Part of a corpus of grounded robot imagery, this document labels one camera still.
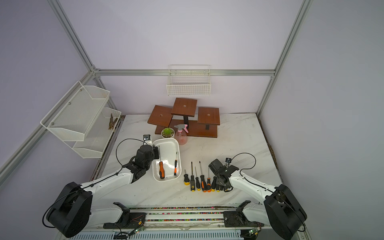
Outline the white mesh shelf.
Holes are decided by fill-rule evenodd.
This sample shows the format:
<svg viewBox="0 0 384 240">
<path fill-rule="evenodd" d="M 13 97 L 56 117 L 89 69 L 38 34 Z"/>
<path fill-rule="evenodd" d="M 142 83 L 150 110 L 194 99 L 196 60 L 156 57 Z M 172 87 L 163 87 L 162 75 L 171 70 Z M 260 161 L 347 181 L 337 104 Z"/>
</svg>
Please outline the white mesh shelf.
<svg viewBox="0 0 384 240">
<path fill-rule="evenodd" d="M 110 98 L 110 91 L 76 82 L 40 124 L 63 142 L 82 142 Z"/>
<path fill-rule="evenodd" d="M 109 130 L 111 114 L 113 114 L 115 118 L 120 119 L 120 111 L 103 108 L 96 118 L 94 125 L 91 127 L 90 132 L 85 137 L 85 140 L 75 142 L 71 149 L 83 159 L 101 158 L 117 125 L 116 123 L 115 127 Z"/>
</svg>

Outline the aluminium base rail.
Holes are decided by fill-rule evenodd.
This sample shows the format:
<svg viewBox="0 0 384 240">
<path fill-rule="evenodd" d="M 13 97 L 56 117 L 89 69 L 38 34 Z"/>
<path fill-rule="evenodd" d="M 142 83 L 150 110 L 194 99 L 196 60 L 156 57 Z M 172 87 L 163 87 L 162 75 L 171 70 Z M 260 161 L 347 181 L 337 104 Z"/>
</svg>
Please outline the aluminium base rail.
<svg viewBox="0 0 384 240">
<path fill-rule="evenodd" d="M 73 240 L 280 240 L 273 228 L 233 207 L 132 209 L 125 227 L 88 227 Z"/>
</svg>

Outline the pink spray bottle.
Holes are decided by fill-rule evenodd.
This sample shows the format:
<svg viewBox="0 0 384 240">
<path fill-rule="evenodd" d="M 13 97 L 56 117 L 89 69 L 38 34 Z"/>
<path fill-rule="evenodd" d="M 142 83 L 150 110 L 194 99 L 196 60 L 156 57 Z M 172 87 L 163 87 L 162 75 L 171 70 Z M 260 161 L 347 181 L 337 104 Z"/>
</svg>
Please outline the pink spray bottle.
<svg viewBox="0 0 384 240">
<path fill-rule="evenodd" d="M 188 125 L 179 124 L 175 125 L 174 128 L 177 130 L 175 133 L 175 139 L 178 141 L 179 145 L 185 145 L 188 141 Z"/>
</svg>

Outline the white plastic storage box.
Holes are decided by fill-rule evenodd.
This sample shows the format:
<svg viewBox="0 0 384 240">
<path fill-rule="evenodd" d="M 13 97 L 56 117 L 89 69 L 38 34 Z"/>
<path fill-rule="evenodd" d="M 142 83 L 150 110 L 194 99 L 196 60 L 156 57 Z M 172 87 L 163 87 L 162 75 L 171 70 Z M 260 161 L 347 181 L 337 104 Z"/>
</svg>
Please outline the white plastic storage box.
<svg viewBox="0 0 384 240">
<path fill-rule="evenodd" d="M 153 146 L 160 147 L 160 154 L 161 154 L 161 160 L 164 164 L 164 170 L 165 170 L 165 178 L 160 179 L 159 176 L 159 162 L 158 160 L 153 160 L 152 162 L 152 169 L 153 169 L 153 176 L 154 179 L 157 182 L 168 182 L 176 180 L 177 178 L 182 176 L 182 163 L 181 163 L 181 151 L 179 147 L 179 143 L 174 138 L 166 138 L 166 139 L 159 139 L 153 142 Z M 178 152 L 178 167 L 177 167 L 177 176 L 174 176 L 174 164 L 175 164 L 175 156 L 176 151 Z"/>
</svg>

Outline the long yellow-dotted flathead screwdriver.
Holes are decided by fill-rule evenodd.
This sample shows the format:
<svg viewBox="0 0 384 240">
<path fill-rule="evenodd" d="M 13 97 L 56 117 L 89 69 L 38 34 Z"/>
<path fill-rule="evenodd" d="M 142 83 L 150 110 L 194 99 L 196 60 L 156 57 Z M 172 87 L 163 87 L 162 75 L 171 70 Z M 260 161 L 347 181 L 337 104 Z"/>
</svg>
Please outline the long yellow-dotted flathead screwdriver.
<svg viewBox="0 0 384 240">
<path fill-rule="evenodd" d="M 191 163 L 191 191 L 194 192 L 196 190 L 195 176 L 194 176 L 194 168 L 193 163 Z"/>
</svg>

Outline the aluminium frame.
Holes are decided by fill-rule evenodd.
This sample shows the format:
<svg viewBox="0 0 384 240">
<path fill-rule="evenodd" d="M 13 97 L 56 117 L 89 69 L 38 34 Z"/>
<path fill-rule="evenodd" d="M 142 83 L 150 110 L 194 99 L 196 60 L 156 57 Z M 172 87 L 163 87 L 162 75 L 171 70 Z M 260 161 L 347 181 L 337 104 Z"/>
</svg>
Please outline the aluminium frame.
<svg viewBox="0 0 384 240">
<path fill-rule="evenodd" d="M 59 1 L 48 1 L 50 7 L 57 16 L 59 22 L 63 26 L 66 34 L 70 38 L 72 44 L 80 55 L 82 61 L 86 65 L 88 72 L 81 79 L 81 84 L 86 84 L 89 80 L 96 79 L 96 84 L 102 89 L 105 88 L 105 85 L 100 80 L 101 76 L 179 76 L 180 73 L 183 76 L 198 76 L 202 73 L 209 73 L 210 76 L 270 76 L 271 80 L 266 88 L 266 92 L 261 100 L 261 105 L 258 108 L 257 116 L 260 116 L 265 104 L 272 92 L 272 89 L 276 83 L 280 70 L 288 57 L 289 51 L 291 50 L 292 44 L 294 43 L 296 36 L 299 32 L 299 29 L 304 21 L 309 8 L 312 4 L 312 1 L 302 1 L 301 7 L 299 9 L 298 15 L 294 21 L 293 27 L 289 33 L 287 41 L 283 47 L 282 53 L 279 57 L 277 65 L 273 70 L 258 70 L 258 69 L 238 69 L 238 70 L 134 70 L 134 69 L 99 69 L 97 70 L 92 64 L 89 56 L 86 54 L 84 46 L 81 44 L 80 39 L 75 33 L 74 28 L 72 27 L 62 5 Z M 32 151 L 32 149 L 38 144 L 40 139 L 46 133 L 46 128 L 44 126 L 37 127 L 33 133 L 22 143 L 22 145 L 16 150 L 16 152 L 9 158 L 9 160 L 1 167 L 1 187 L 3 187 L 6 182 L 9 181 L 12 175 L 15 174 L 18 168 L 24 163 L 27 155 Z"/>
</svg>

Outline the stubby black yellow screwdriver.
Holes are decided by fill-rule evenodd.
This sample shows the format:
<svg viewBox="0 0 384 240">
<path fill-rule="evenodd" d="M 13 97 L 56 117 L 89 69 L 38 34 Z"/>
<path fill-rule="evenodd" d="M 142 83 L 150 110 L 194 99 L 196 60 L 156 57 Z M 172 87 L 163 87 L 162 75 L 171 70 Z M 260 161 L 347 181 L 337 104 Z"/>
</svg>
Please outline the stubby black yellow screwdriver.
<svg viewBox="0 0 384 240">
<path fill-rule="evenodd" d="M 191 182 L 191 180 L 190 180 L 190 178 L 189 178 L 189 175 L 187 174 L 187 170 L 185 170 L 185 174 L 184 174 L 184 184 L 185 184 L 186 186 L 188 186 L 188 185 L 190 185 L 190 182 Z"/>
</svg>

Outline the black ribbed screwdriver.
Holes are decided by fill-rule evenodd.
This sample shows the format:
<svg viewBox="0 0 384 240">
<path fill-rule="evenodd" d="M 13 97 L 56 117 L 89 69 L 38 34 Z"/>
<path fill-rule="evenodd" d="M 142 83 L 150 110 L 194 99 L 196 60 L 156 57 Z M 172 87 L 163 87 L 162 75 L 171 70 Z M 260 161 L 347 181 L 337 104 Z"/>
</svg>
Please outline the black ribbed screwdriver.
<svg viewBox="0 0 384 240">
<path fill-rule="evenodd" d="M 212 184 L 211 184 L 211 190 L 214 192 L 216 190 L 217 186 L 217 177 L 213 178 Z"/>
</svg>

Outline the black orange hex-collar screwdriver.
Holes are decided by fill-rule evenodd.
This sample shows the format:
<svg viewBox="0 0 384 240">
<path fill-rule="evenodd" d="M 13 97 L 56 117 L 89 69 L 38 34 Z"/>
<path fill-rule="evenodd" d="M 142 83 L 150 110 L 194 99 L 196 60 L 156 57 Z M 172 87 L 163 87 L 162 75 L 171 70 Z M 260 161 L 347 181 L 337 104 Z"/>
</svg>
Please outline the black orange hex-collar screwdriver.
<svg viewBox="0 0 384 240">
<path fill-rule="evenodd" d="M 206 184 L 206 181 L 205 181 L 205 176 L 203 175 L 203 169 L 202 169 L 201 162 L 199 162 L 199 166 L 200 166 L 200 172 L 201 172 L 201 175 L 200 175 L 201 186 L 202 186 L 203 192 L 205 193 L 207 191 L 207 187 L 206 187 L 207 184 Z"/>
</svg>

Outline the black orange-band screwdriver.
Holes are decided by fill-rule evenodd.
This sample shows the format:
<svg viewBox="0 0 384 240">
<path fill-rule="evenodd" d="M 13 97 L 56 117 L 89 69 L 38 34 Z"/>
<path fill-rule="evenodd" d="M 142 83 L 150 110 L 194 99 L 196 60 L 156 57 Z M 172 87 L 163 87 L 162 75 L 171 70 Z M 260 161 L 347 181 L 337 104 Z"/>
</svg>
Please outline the black orange-band screwdriver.
<svg viewBox="0 0 384 240">
<path fill-rule="evenodd" d="M 206 189 L 207 189 L 207 192 L 211 192 L 212 191 L 211 178 L 210 178 L 210 169 L 208 169 L 208 177 L 207 177 Z"/>
</svg>

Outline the white mesh lower shelf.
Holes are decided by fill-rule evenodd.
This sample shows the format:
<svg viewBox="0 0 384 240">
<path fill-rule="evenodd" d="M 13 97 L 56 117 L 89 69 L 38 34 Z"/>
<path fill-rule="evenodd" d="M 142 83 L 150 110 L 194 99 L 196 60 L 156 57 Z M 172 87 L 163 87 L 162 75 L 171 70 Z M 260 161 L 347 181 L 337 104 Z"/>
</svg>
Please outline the white mesh lower shelf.
<svg viewBox="0 0 384 240">
<path fill-rule="evenodd" d="M 71 149 L 83 159 L 101 158 L 117 125 L 116 123 L 115 127 L 109 130 L 111 114 L 113 114 L 115 118 L 120 119 L 120 111 L 103 108 L 96 118 L 94 125 L 91 127 L 90 132 L 85 137 L 85 140 L 75 142 Z"/>
</svg>

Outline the white mesh upper shelf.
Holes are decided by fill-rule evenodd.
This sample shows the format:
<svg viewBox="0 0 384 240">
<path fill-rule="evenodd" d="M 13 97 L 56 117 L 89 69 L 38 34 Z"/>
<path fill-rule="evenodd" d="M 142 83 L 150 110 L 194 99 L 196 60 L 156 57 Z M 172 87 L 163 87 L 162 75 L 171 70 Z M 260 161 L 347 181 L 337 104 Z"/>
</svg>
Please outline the white mesh upper shelf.
<svg viewBox="0 0 384 240">
<path fill-rule="evenodd" d="M 82 142 L 110 98 L 110 91 L 76 82 L 40 124 L 63 142 Z"/>
</svg>

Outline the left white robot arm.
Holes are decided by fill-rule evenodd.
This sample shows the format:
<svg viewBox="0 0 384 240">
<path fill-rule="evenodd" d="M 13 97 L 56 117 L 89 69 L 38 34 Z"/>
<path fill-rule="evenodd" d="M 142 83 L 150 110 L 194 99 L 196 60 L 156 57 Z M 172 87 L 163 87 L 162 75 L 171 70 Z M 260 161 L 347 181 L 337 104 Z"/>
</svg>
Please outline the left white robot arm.
<svg viewBox="0 0 384 240">
<path fill-rule="evenodd" d="M 159 158 L 158 147 L 142 145 L 117 172 L 100 180 L 65 185 L 56 201 L 43 214 L 42 223 L 49 222 L 50 228 L 56 228 L 67 238 L 86 227 L 97 225 L 103 225 L 105 229 L 139 228 L 145 214 L 135 220 L 130 215 L 130 209 L 120 202 L 111 206 L 97 206 L 96 203 L 107 194 L 138 181 L 150 169 L 152 161 Z"/>
</svg>

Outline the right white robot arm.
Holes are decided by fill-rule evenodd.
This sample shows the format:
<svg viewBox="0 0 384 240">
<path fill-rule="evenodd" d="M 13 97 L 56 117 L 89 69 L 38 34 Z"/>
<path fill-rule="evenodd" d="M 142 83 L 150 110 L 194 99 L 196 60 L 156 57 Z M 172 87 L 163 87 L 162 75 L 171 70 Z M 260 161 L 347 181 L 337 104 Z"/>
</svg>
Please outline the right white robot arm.
<svg viewBox="0 0 384 240">
<path fill-rule="evenodd" d="M 225 190 L 240 190 L 259 203 L 252 204 L 246 200 L 236 210 L 223 212 L 225 227 L 256 228 L 244 236 L 246 239 L 256 239 L 258 231 L 267 225 L 282 239 L 291 240 L 304 226 L 307 214 L 287 186 L 281 184 L 275 187 L 262 183 L 233 165 L 224 166 L 218 159 L 209 164 L 209 169 Z"/>
</svg>

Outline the brown twigs in shelf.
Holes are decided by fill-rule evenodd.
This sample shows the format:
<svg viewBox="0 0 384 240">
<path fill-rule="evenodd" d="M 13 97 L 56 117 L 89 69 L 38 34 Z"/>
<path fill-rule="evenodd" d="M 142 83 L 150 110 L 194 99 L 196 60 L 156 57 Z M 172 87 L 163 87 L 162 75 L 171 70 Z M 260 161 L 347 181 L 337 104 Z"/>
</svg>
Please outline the brown twigs in shelf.
<svg viewBox="0 0 384 240">
<path fill-rule="evenodd" d="M 115 124 L 117 123 L 118 120 L 119 118 L 115 118 L 113 114 L 111 114 L 110 122 L 109 122 L 109 130 L 112 130 L 115 127 Z"/>
</svg>

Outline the brown wooden tiered stand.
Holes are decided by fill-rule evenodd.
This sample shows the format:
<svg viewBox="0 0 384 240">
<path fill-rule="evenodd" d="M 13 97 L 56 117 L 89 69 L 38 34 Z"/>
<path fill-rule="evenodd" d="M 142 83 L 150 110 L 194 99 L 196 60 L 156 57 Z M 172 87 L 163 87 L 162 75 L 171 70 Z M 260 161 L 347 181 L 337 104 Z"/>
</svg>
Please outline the brown wooden tiered stand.
<svg viewBox="0 0 384 240">
<path fill-rule="evenodd" d="M 176 98 L 172 107 L 156 105 L 148 124 L 155 125 L 155 134 L 165 128 L 186 124 L 189 137 L 217 138 L 220 121 L 219 108 L 198 107 L 195 99 Z"/>
</svg>

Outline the potted green succulent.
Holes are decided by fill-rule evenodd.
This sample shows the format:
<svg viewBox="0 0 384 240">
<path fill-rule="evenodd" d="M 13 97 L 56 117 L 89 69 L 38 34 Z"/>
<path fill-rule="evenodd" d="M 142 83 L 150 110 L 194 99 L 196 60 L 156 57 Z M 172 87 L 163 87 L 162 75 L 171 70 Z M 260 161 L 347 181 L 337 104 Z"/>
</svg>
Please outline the potted green succulent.
<svg viewBox="0 0 384 240">
<path fill-rule="evenodd" d="M 175 135 L 175 131 L 172 128 L 164 128 L 161 131 L 161 136 L 163 138 L 173 138 Z"/>
</svg>

